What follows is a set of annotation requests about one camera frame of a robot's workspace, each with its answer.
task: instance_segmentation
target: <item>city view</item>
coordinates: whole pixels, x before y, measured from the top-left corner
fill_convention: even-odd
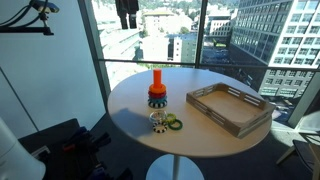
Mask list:
[[[202,26],[201,3],[140,0],[123,29],[115,0],[92,0],[111,89],[138,72],[195,63],[202,31],[200,68],[250,86],[286,122],[320,64],[319,1],[209,0]]]

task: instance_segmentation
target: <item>wooden tray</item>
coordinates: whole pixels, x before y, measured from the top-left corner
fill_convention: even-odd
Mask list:
[[[187,102],[238,138],[271,118],[275,106],[223,83],[187,93]]]

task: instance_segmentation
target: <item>table top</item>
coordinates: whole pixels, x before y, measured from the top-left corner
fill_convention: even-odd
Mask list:
[[[168,105],[162,110],[174,113],[183,122],[180,131],[155,133],[149,115],[157,110],[148,106],[148,90],[153,71],[145,71],[120,82],[110,93],[108,111],[113,123],[130,138],[162,152],[188,157],[222,157],[245,151],[265,138],[270,120],[239,139],[195,109],[186,94],[215,83],[260,97],[247,85],[228,76],[192,68],[163,68],[162,84],[167,87]]]

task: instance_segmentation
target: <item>table pedestal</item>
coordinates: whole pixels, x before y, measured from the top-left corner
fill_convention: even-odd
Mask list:
[[[167,154],[151,164],[146,179],[203,180],[204,177],[198,166],[189,158]]]

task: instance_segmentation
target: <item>round white table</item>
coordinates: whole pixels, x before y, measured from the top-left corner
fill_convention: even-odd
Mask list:
[[[149,168],[146,179],[204,179],[201,171],[187,157],[222,157],[243,152],[263,140],[270,120],[239,139],[186,102],[186,94],[222,82],[260,97],[247,85],[228,76],[192,68],[162,69],[162,84],[167,87],[168,105],[162,110],[174,113],[183,122],[180,131],[168,129],[155,133],[149,115],[157,110],[148,106],[148,90],[153,71],[145,71],[120,82],[108,99],[108,111],[114,124],[133,140],[166,152]]]

